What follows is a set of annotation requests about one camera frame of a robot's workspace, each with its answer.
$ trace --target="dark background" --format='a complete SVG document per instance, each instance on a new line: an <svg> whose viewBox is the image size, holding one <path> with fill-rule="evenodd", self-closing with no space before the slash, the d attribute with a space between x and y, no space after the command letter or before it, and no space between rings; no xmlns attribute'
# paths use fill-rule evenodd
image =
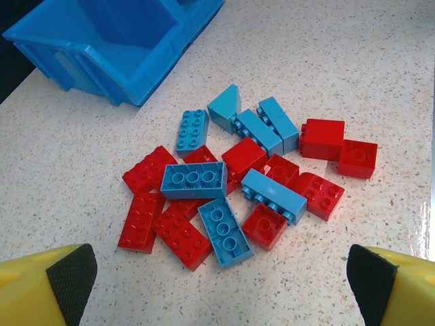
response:
<svg viewBox="0 0 435 326"><path fill-rule="evenodd" d="M41 2L42 0L0 0L0 103L35 68L1 34Z"/></svg>

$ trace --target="blue plastic bin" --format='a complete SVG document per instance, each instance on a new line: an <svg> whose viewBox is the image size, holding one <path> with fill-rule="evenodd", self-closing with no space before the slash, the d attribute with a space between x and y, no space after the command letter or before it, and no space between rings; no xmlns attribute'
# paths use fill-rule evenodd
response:
<svg viewBox="0 0 435 326"><path fill-rule="evenodd" d="M224 0L45 0L4 32L64 89L142 105Z"/></svg>

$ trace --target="blue 2x4 brick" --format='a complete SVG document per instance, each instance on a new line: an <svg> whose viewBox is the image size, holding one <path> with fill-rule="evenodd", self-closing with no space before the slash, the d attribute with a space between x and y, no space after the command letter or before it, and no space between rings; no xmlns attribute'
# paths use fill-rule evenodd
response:
<svg viewBox="0 0 435 326"><path fill-rule="evenodd" d="M223 162L169 164L160 191L167 199L225 197L227 177Z"/></svg>
<svg viewBox="0 0 435 326"><path fill-rule="evenodd" d="M251 169L242 180L242 192L283 215L296 225L307 210L307 199L262 173Z"/></svg>
<svg viewBox="0 0 435 326"><path fill-rule="evenodd" d="M269 97L258 103L257 113L283 140L284 154L299 148L299 131L291 119L285 114L275 97Z"/></svg>
<svg viewBox="0 0 435 326"><path fill-rule="evenodd" d="M180 158L205 145L208 128L209 116L205 110L184 111L176 149Z"/></svg>
<svg viewBox="0 0 435 326"><path fill-rule="evenodd" d="M234 121L241 138L251 137L270 157L283 155L283 141L252 110L244 110Z"/></svg>
<svg viewBox="0 0 435 326"><path fill-rule="evenodd" d="M226 198L215 199L198 211L222 267L233 267L254 255Z"/></svg>

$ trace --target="lego duplo brick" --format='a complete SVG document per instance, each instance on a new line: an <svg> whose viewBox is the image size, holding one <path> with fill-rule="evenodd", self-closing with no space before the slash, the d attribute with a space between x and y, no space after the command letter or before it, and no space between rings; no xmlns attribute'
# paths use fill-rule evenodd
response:
<svg viewBox="0 0 435 326"><path fill-rule="evenodd" d="M266 152L250 137L245 137L222 154L228 175L240 182L251 168L260 170L267 161Z"/></svg>
<svg viewBox="0 0 435 326"><path fill-rule="evenodd" d="M234 120L237 134L241 138L251 137L252 140L267 152L283 155L283 140L279 138L256 114L248 109L238 114Z"/></svg>
<svg viewBox="0 0 435 326"><path fill-rule="evenodd" d="M205 145L209 116L205 110L184 111L178 132L176 152L180 158Z"/></svg>
<svg viewBox="0 0 435 326"><path fill-rule="evenodd" d="M299 166L282 156L274 154L269 158L260 172L276 182L290 188L299 177Z"/></svg>
<svg viewBox="0 0 435 326"><path fill-rule="evenodd" d="M154 220L152 229L190 270L195 271L213 251L210 241L172 206Z"/></svg>
<svg viewBox="0 0 435 326"><path fill-rule="evenodd" d="M153 178L162 178L167 164L177 164L177 161L163 146L157 146L122 178L132 193L148 192L153 188Z"/></svg>
<svg viewBox="0 0 435 326"><path fill-rule="evenodd" d="M272 250L287 228L287 219L260 203L243 223L246 236L266 249Z"/></svg>
<svg viewBox="0 0 435 326"><path fill-rule="evenodd" d="M160 192L167 199L225 197L227 176L223 162L167 165Z"/></svg>
<svg viewBox="0 0 435 326"><path fill-rule="evenodd" d="M313 173L302 173L290 189L307 199L307 211L328 221L345 190Z"/></svg>
<svg viewBox="0 0 435 326"><path fill-rule="evenodd" d="M183 158L183 161L186 164L210 163L217 162L218 159L213 155L213 153L211 153L210 149L206 145L203 145Z"/></svg>
<svg viewBox="0 0 435 326"><path fill-rule="evenodd" d="M164 198L157 193L139 193L133 197L118 247L151 253L156 233L151 229L153 219L162 213Z"/></svg>
<svg viewBox="0 0 435 326"><path fill-rule="evenodd" d="M234 119L241 112L239 88L229 85L218 97L207 105L211 121L230 134L236 131Z"/></svg>
<svg viewBox="0 0 435 326"><path fill-rule="evenodd" d="M378 144L345 140L337 172L350 177L369 179L376 167Z"/></svg>
<svg viewBox="0 0 435 326"><path fill-rule="evenodd" d="M252 257L251 246L226 198L212 200L198 211L222 267L233 267Z"/></svg>
<svg viewBox="0 0 435 326"><path fill-rule="evenodd" d="M258 103L257 113L263 122L283 140L283 153L290 153L299 147L299 131L275 97Z"/></svg>
<svg viewBox="0 0 435 326"><path fill-rule="evenodd" d="M345 122L307 119L299 137L299 152L304 158L338 162L345 137Z"/></svg>
<svg viewBox="0 0 435 326"><path fill-rule="evenodd" d="M242 180L242 192L248 200L267 205L296 225L307 209L307 199L293 190L251 169Z"/></svg>

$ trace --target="granite countertop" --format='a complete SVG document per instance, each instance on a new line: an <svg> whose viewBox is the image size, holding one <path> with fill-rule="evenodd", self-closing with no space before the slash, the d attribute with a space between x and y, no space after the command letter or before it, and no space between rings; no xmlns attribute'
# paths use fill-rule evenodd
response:
<svg viewBox="0 0 435 326"><path fill-rule="evenodd" d="M349 247L428 256L434 49L429 0L228 0L140 109L63 92L36 70L0 105L0 261L92 244L83 325L362 325ZM243 109L275 96L299 128L345 120L346 138L379 144L372 179L286 155L345 195L328 223L306 214L229 270L213 254L191 272L160 239L151 255L117 249L132 200L122 174L157 145L175 153L182 112L231 83ZM217 157L238 140L210 124ZM254 207L240 191L229 201L240 222Z"/></svg>

